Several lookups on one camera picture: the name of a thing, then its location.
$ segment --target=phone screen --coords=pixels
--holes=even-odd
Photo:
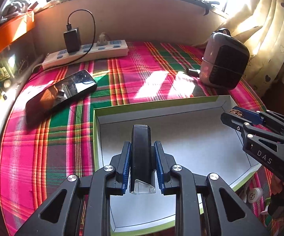
[[[96,88],[95,80],[86,71],[82,70],[64,78],[56,84],[43,90],[26,103],[26,123],[31,124],[51,113],[54,107],[60,105],[67,99],[90,88]]]

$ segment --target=white box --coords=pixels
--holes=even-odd
[[[221,114],[234,106],[231,96],[211,96],[95,109],[95,170],[120,154],[124,141],[131,142],[134,124],[145,124],[152,143],[161,141],[177,164],[204,176],[215,172],[237,190],[261,165],[242,150],[240,132],[221,122]],[[198,199],[203,212],[201,195]],[[127,189],[124,196],[111,196],[110,209],[116,234],[148,234],[175,223],[175,196],[162,195],[157,181],[155,194],[133,195]]]

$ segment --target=gray heater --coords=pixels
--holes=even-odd
[[[249,56],[240,41],[227,34],[213,33],[202,58],[200,80],[212,87],[232,90],[239,83]]]

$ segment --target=blue gripper pad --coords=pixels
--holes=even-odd
[[[129,170],[130,170],[130,157],[131,157],[131,143],[128,145],[128,151],[126,155],[126,161],[123,167],[123,179],[122,179],[122,193],[125,194],[128,188],[129,182]]]
[[[243,118],[251,121],[254,125],[263,124],[263,120],[261,119],[260,114],[258,114],[257,112],[253,112],[237,106],[235,106],[233,109],[241,111]]]
[[[155,144],[155,159],[156,159],[156,174],[157,174],[157,180],[158,180],[158,186],[160,188],[161,193],[164,193],[165,184],[164,184],[164,172],[162,163],[160,161],[160,154],[158,152],[157,145]]]

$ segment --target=silver screw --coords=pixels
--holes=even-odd
[[[219,178],[218,174],[216,174],[216,173],[211,173],[210,174],[210,179],[217,180],[218,178]]]
[[[77,176],[76,176],[76,175],[69,175],[69,176],[68,176],[68,181],[69,181],[69,182],[74,182],[76,179],[77,179]]]
[[[172,166],[172,169],[173,169],[174,171],[180,171],[180,170],[182,170],[182,166],[176,164],[176,165]]]
[[[104,170],[107,171],[107,172],[110,172],[114,169],[114,167],[112,165],[107,165],[104,167]]]

